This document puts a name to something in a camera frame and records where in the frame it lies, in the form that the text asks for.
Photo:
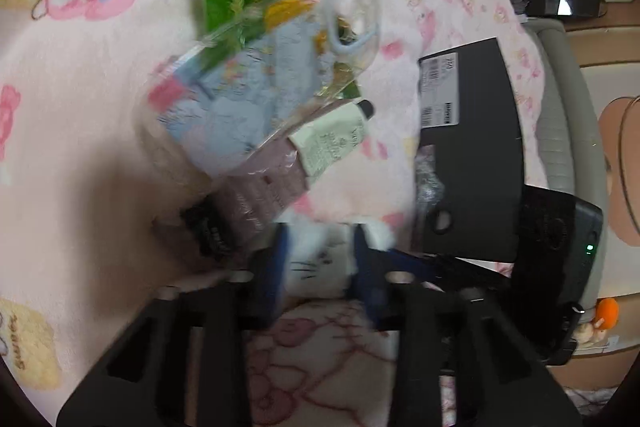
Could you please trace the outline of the hello kitty pink pajama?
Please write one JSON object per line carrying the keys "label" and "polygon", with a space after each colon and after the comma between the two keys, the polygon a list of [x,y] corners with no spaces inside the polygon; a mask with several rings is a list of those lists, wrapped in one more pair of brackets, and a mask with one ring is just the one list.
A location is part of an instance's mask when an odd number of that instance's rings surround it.
{"label": "hello kitty pink pajama", "polygon": [[398,334],[370,329],[353,301],[320,300],[250,338],[247,377],[256,426],[385,426]]}

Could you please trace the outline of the white fluffy plush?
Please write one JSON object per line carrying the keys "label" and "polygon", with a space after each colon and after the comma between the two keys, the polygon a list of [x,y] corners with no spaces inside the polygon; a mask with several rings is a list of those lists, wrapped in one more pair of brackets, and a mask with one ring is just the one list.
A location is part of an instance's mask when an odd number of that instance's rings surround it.
{"label": "white fluffy plush", "polygon": [[357,217],[347,222],[316,221],[287,211],[278,221],[288,229],[288,267],[284,295],[290,300],[340,299],[357,273],[354,254],[356,228],[370,247],[387,251],[396,243],[383,221]]}

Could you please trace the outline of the pink cartoon print blanket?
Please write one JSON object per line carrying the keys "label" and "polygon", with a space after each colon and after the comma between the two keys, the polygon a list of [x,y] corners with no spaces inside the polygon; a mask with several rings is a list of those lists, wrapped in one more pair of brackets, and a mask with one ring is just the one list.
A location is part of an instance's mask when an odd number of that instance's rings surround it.
{"label": "pink cartoon print blanket", "polygon": [[1,360],[29,402],[59,421],[160,289],[287,223],[250,421],[385,425],[397,337],[343,296],[352,236],[408,237],[421,121],[461,126],[452,52],[489,38],[544,185],[546,75],[509,0],[1,0]]}

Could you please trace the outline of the clear phone case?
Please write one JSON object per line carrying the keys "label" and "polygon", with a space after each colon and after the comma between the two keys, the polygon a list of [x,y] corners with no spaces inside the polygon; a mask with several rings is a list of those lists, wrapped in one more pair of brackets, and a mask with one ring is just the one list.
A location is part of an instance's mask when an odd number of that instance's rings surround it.
{"label": "clear phone case", "polygon": [[180,184],[223,176],[341,98],[380,33],[380,0],[252,4],[154,72],[139,104],[142,148]]}

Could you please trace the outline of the mauve hand cream tube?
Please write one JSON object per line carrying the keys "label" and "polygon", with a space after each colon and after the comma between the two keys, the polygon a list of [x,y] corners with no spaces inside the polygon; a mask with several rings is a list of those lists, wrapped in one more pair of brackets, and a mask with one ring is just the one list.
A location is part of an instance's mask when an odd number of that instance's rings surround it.
{"label": "mauve hand cream tube", "polygon": [[207,260],[224,263],[367,138],[373,104],[331,103],[274,136],[180,218]]}

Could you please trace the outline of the orange toy figure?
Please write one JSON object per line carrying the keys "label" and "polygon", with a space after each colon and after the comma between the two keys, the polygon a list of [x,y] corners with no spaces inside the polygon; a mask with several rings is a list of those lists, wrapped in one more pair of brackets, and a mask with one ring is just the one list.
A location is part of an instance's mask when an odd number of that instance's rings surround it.
{"label": "orange toy figure", "polygon": [[612,297],[600,299],[597,302],[594,315],[590,322],[579,324],[574,330],[573,338],[579,348],[589,348],[602,343],[606,334],[620,318],[620,305]]}

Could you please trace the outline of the black cardboard storage box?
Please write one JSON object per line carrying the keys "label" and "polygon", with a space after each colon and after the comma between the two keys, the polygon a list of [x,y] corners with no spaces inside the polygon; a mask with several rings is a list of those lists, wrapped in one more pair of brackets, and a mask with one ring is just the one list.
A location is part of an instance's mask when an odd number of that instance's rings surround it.
{"label": "black cardboard storage box", "polygon": [[497,39],[420,58],[420,142],[444,194],[419,212],[414,248],[480,261],[513,261],[524,186],[520,118]]}

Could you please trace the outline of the green plastic packet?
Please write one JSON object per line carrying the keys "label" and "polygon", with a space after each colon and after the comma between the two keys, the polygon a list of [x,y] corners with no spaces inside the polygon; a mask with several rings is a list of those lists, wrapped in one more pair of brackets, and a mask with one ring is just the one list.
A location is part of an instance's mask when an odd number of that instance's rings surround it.
{"label": "green plastic packet", "polygon": [[297,106],[357,98],[375,0],[205,0],[207,34],[184,80],[212,101]]}

